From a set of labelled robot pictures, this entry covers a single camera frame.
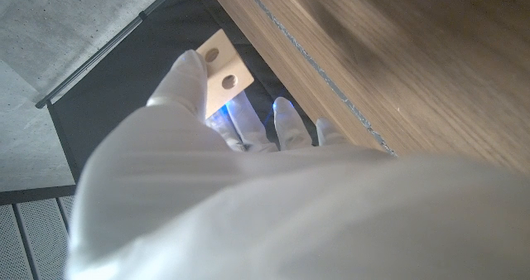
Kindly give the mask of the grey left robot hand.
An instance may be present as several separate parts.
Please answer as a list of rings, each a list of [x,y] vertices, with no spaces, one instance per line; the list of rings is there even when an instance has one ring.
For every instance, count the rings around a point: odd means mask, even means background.
[[[312,140],[244,94],[205,118],[206,63],[178,57],[84,166],[69,279],[526,279],[529,180],[461,157],[394,157],[327,120]]]

